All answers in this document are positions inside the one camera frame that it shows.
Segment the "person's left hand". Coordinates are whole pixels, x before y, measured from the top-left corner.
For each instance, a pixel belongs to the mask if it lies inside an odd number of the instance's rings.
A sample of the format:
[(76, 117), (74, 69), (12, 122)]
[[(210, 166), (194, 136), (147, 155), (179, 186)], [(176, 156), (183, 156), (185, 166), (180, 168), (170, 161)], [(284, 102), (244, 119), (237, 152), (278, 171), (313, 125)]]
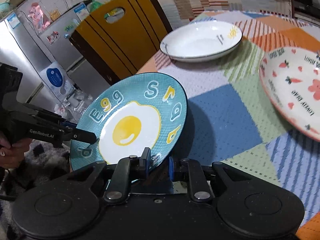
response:
[(10, 145), (6, 137), (1, 134), (1, 167), (5, 169), (19, 167), (24, 159), (25, 152), (29, 151), (31, 142), (32, 139), (27, 138)]

